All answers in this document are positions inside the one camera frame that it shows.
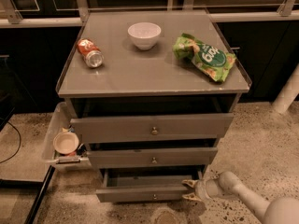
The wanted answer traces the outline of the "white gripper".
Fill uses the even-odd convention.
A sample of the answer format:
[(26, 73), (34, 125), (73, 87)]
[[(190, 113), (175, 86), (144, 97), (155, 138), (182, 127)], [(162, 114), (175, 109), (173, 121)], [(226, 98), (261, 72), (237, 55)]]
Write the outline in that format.
[(193, 193), (183, 194), (182, 198), (193, 202), (203, 202), (223, 196), (224, 190), (219, 179), (183, 180), (183, 185), (194, 189)]

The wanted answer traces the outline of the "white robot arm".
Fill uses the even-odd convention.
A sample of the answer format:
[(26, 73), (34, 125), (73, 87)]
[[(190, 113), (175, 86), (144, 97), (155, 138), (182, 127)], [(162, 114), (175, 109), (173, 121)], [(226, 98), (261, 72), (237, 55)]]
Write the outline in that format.
[(215, 179), (186, 179), (182, 184), (193, 189), (193, 192), (182, 195), (186, 200), (203, 202), (212, 198), (236, 197), (262, 224), (299, 224), (297, 199), (281, 197), (269, 202), (246, 187), (232, 172), (222, 172)]

